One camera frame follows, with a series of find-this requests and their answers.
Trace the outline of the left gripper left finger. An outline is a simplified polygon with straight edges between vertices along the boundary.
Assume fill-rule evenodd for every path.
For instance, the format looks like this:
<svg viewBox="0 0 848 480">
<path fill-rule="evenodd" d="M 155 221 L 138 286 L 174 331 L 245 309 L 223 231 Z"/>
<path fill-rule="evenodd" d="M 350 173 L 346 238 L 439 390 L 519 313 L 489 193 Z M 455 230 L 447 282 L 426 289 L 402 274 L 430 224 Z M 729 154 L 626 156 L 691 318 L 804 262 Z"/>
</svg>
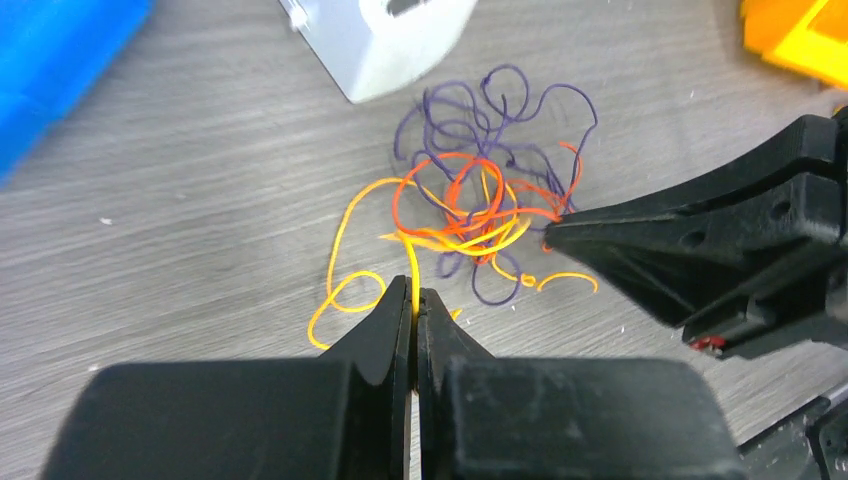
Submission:
<svg viewBox="0 0 848 480">
<path fill-rule="evenodd" d="M 313 358 L 123 363 L 78 396 L 45 479 L 405 479 L 411 285 Z"/>
</svg>

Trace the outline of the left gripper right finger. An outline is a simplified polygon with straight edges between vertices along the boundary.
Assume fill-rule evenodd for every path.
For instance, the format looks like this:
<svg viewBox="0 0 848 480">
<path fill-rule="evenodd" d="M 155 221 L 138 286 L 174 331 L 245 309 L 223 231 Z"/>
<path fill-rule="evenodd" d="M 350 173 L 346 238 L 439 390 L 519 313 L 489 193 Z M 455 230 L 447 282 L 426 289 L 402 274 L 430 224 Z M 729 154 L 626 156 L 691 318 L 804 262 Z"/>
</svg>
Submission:
<svg viewBox="0 0 848 480">
<path fill-rule="evenodd" d="M 742 479 L 716 398 L 661 358 L 495 357 L 432 289 L 417 320 L 426 479 Z"/>
</svg>

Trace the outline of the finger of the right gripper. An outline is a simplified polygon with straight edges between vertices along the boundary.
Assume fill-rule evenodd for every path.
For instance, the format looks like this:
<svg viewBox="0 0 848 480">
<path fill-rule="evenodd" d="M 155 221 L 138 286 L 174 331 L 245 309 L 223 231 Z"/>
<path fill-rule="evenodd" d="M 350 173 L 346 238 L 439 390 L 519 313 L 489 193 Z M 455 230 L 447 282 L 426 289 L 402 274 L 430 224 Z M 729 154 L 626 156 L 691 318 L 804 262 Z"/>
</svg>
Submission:
<svg viewBox="0 0 848 480">
<path fill-rule="evenodd" d="M 569 214 L 544 240 L 696 351 L 845 348 L 847 116 L 801 116 L 692 180 Z"/>
</svg>

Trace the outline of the orange plastic bin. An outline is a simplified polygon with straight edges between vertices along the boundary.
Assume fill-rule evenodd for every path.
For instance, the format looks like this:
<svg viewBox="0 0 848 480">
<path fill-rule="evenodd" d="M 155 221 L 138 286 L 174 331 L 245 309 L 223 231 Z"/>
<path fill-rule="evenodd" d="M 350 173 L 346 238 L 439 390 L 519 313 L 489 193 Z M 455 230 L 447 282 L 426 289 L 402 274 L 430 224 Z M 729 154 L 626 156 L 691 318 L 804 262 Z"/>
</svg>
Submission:
<svg viewBox="0 0 848 480">
<path fill-rule="evenodd" d="M 847 88 L 847 0 L 746 0 L 744 47 L 770 64 Z"/>
</svg>

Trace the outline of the white metronome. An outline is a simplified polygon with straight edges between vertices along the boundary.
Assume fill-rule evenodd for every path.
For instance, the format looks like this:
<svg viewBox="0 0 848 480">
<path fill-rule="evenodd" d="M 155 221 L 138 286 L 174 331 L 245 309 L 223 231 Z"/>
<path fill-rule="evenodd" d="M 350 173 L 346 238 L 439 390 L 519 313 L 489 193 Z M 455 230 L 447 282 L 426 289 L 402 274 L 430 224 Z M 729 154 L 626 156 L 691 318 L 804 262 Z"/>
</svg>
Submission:
<svg viewBox="0 0 848 480">
<path fill-rule="evenodd" d="M 281 0 L 352 104 L 401 90 L 441 63 L 458 43 L 476 0 Z"/>
</svg>

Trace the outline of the blue plastic bin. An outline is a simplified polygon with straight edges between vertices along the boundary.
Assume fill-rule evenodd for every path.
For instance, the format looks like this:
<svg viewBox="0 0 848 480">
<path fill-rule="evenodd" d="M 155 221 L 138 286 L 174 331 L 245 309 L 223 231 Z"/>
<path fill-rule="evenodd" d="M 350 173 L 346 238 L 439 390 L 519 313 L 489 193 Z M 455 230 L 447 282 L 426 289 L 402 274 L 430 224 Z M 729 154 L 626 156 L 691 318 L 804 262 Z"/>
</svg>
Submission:
<svg viewBox="0 0 848 480">
<path fill-rule="evenodd" d="M 135 37 L 153 1 L 1 3 L 1 180 Z"/>
</svg>

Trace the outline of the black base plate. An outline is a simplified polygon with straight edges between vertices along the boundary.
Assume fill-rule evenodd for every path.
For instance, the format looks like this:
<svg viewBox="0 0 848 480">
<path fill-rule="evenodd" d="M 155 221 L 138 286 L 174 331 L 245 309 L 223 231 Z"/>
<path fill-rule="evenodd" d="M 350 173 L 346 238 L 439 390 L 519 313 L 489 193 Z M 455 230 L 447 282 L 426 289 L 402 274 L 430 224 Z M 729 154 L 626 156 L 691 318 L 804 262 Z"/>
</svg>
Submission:
<svg viewBox="0 0 848 480">
<path fill-rule="evenodd" d="M 813 398 L 739 446 L 750 479 L 847 478 L 847 384 Z"/>
</svg>

